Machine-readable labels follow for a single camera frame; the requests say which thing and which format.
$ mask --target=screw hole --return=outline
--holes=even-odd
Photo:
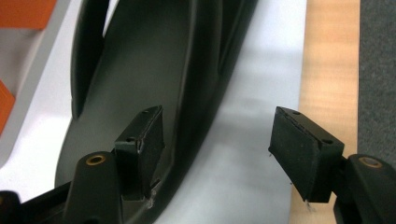
[[[370,166],[370,167],[373,167],[373,168],[381,168],[382,167],[382,163],[381,162],[379,162],[378,160],[375,160],[373,158],[370,158],[370,157],[360,157],[359,161],[361,163],[363,163],[364,165]]]
[[[106,160],[106,157],[103,155],[94,155],[94,156],[89,157],[85,162],[88,165],[97,165],[97,164],[104,162],[105,160]]]
[[[128,138],[126,139],[126,142],[134,142],[134,137],[128,137]]]
[[[329,139],[322,139],[322,142],[324,142],[326,144],[332,144],[332,140],[329,140]]]

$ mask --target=orange stripe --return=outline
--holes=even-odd
[[[7,87],[0,80],[0,134],[6,126],[8,116],[11,113],[14,103],[14,96],[12,96],[11,92],[9,92]]]
[[[1,0],[0,27],[44,29],[56,0]]]

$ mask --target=white surface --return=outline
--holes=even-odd
[[[290,180],[268,147],[277,105],[297,109],[306,1],[259,1],[193,166],[157,223],[289,223]]]
[[[9,38],[13,35],[17,44],[23,43],[18,48],[12,48],[13,44],[10,44],[11,48],[0,48],[5,51],[0,53],[0,59],[4,58],[1,56],[3,53],[6,54],[5,63],[0,63],[0,73],[2,74],[0,77],[6,80],[6,85],[16,95],[15,104],[0,136],[0,168],[7,162],[21,132],[21,126],[38,82],[44,73],[44,68],[49,61],[50,52],[69,3],[70,0],[57,1],[44,31],[29,34],[29,31],[26,30],[16,30],[15,32],[7,30],[0,34],[7,35],[4,44],[10,44],[12,39]]]
[[[18,140],[0,169],[0,189],[18,192],[23,202],[54,186],[56,164],[71,119],[70,55],[78,7],[79,1],[72,1],[67,9]]]
[[[70,115],[72,1],[0,189],[23,201],[53,188]],[[306,0],[259,1],[233,78],[202,150],[157,223],[287,223],[290,182],[269,157],[275,107],[296,109]]]

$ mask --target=wooden edge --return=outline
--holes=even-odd
[[[299,110],[357,152],[360,0],[308,0]],[[290,223],[335,223],[331,201],[292,190]]]

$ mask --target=black plastic part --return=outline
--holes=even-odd
[[[103,29],[108,0],[85,0],[81,3],[71,60],[72,112],[77,119],[85,104],[96,65],[101,57]]]
[[[70,182],[22,204],[25,223],[62,223]]]
[[[17,193],[0,191],[0,223],[21,223],[21,202]]]
[[[361,224],[361,215],[355,203],[343,203],[337,197],[333,211],[337,224]]]
[[[140,112],[115,142],[123,200],[151,197],[151,180],[164,147],[163,108]]]
[[[364,162],[363,158],[379,163]],[[346,180],[363,223],[396,223],[396,172],[389,164],[367,155],[352,155],[346,164]]]
[[[96,152],[78,161],[63,223],[122,223],[120,186],[113,154]]]
[[[303,200],[327,203],[344,144],[298,111],[277,107],[269,151]]]
[[[86,53],[74,46],[72,71],[91,71],[92,66],[94,71],[86,79],[90,82],[82,81],[77,73],[72,82],[72,92],[80,88],[88,91],[86,96],[73,94],[73,106],[77,108],[73,108],[74,117],[64,139],[55,185],[72,180],[79,158],[97,150],[111,150],[114,139],[140,110],[162,105],[167,147],[156,170],[155,176],[162,179],[156,189],[155,206],[137,215],[136,207],[143,204],[124,204],[126,219],[154,221],[177,191],[205,139],[256,3],[120,0],[99,59],[95,60],[93,53],[85,61]],[[94,5],[90,7],[80,13],[103,12]],[[95,26],[101,27],[104,17],[95,20]],[[83,39],[81,27],[91,26],[95,20],[79,20],[75,39]]]

